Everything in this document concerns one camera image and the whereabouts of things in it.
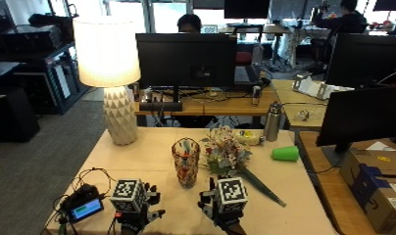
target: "table lamp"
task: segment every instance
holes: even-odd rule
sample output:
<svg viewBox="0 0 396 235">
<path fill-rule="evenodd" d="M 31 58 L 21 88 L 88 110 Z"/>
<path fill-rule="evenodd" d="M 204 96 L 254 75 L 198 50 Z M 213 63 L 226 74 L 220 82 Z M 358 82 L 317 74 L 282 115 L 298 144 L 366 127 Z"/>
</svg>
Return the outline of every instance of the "table lamp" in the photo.
<svg viewBox="0 0 396 235">
<path fill-rule="evenodd" d="M 137 139 L 137 118 L 126 85 L 141 77 L 134 24 L 117 17 L 75 18 L 83 83 L 104 87 L 104 117 L 116 145 Z"/>
</svg>

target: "lamp base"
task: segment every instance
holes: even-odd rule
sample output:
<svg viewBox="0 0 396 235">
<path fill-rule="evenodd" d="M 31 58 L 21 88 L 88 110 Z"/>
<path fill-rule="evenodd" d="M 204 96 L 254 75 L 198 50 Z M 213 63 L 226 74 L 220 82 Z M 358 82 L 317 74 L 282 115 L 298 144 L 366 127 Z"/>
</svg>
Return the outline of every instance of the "lamp base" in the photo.
<svg viewBox="0 0 396 235">
<path fill-rule="evenodd" d="M 137 117 L 125 86 L 104 88 L 104 119 L 116 145 L 128 145 L 137 139 Z"/>
</svg>

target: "white lampshade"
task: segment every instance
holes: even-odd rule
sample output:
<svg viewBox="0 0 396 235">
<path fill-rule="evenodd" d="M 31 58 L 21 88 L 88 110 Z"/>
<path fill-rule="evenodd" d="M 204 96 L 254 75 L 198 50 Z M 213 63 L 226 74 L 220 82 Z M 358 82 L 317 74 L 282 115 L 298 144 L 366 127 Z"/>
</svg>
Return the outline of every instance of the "white lampshade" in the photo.
<svg viewBox="0 0 396 235">
<path fill-rule="evenodd" d="M 117 17 L 75 18 L 81 81 L 114 87 L 141 78 L 134 24 Z"/>
</svg>

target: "flower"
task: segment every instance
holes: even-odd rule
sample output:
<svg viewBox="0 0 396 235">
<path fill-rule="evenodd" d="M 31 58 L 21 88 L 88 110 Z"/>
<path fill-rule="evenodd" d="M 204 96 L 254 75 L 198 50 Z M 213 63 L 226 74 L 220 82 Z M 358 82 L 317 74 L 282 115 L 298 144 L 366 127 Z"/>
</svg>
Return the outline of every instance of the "flower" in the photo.
<svg viewBox="0 0 396 235">
<path fill-rule="evenodd" d="M 209 138 L 204 138 L 201 141 L 205 142 L 205 156 L 210 172 L 221 176 L 237 174 L 266 197 L 285 207 L 288 204 L 248 169 L 246 163 L 252 152 L 248 145 L 238 143 L 230 127 L 217 125 L 217 128 L 210 129 Z"/>
<path fill-rule="evenodd" d="M 246 168 L 252 152 L 249 146 L 238 143 L 232 128 L 225 125 L 210 129 L 205 142 L 205 155 L 212 173 L 234 176 Z"/>
</svg>

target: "speaker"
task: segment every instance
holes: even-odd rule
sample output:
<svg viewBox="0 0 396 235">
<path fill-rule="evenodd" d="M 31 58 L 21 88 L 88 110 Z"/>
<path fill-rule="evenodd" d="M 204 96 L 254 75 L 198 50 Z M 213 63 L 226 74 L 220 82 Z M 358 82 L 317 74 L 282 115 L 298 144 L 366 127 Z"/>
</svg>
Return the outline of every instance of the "speaker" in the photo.
<svg viewBox="0 0 396 235">
<path fill-rule="evenodd" d="M 40 131 L 21 87 L 0 87 L 0 142 L 28 142 Z"/>
</svg>

